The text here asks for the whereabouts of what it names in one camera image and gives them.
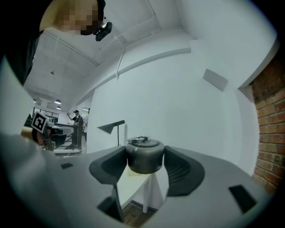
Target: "person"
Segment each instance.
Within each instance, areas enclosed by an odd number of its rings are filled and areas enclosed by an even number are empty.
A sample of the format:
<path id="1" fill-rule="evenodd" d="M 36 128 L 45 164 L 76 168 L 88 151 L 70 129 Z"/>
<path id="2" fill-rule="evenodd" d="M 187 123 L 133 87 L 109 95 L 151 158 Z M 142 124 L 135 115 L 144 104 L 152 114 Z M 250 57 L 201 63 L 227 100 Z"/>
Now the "person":
<path id="1" fill-rule="evenodd" d="M 87 142 L 87 127 L 88 127 L 88 119 L 89 119 L 89 113 L 90 113 L 90 108 L 88 109 L 88 116 L 85 117 L 84 119 L 84 123 L 85 123 L 85 128 L 84 128 L 84 137 L 85 137 L 85 141 Z"/>
<path id="2" fill-rule="evenodd" d="M 45 29 L 53 27 L 63 32 L 80 31 L 81 35 L 91 35 L 103 23 L 105 4 L 104 0 L 4 1 L 2 9 L 11 12 L 8 20 L 2 19 L 6 34 L 3 50 L 19 82 L 23 85 L 31 71 Z"/>
<path id="3" fill-rule="evenodd" d="M 78 110 L 75 110 L 74 113 L 75 113 L 75 116 L 73 118 L 70 117 L 69 113 L 67 114 L 67 116 L 69 117 L 70 120 L 74 121 L 74 125 L 78 125 L 79 120 L 82 120 L 82 116 L 79 115 Z M 71 143 L 72 143 L 73 148 L 75 148 L 77 146 L 78 131 L 76 129 L 77 128 L 75 128 L 75 131 L 72 133 L 72 138 L 71 138 Z"/>

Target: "ceiling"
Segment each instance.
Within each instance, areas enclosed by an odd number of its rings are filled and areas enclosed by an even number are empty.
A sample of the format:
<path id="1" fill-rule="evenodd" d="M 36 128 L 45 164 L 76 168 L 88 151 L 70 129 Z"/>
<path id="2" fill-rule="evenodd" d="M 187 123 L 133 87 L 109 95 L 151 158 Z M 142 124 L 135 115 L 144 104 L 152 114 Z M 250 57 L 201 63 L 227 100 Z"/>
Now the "ceiling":
<path id="1" fill-rule="evenodd" d="M 113 29 L 100 42 L 94 35 L 73 35 L 53 28 L 44 31 L 24 85 L 32 98 L 60 99 L 61 110 L 67 112 L 85 77 L 122 45 L 153 32 L 181 27 L 174 0 L 106 0 L 104 16 L 104 23 L 111 21 Z"/>

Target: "ceiling light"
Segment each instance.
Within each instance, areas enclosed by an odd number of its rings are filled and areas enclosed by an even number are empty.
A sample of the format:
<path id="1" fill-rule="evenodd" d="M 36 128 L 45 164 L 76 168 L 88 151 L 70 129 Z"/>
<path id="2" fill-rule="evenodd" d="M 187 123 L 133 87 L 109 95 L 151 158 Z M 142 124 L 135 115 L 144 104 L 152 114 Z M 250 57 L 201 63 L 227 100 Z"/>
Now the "ceiling light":
<path id="1" fill-rule="evenodd" d="M 54 103 L 61 105 L 61 101 L 59 99 L 55 100 Z"/>

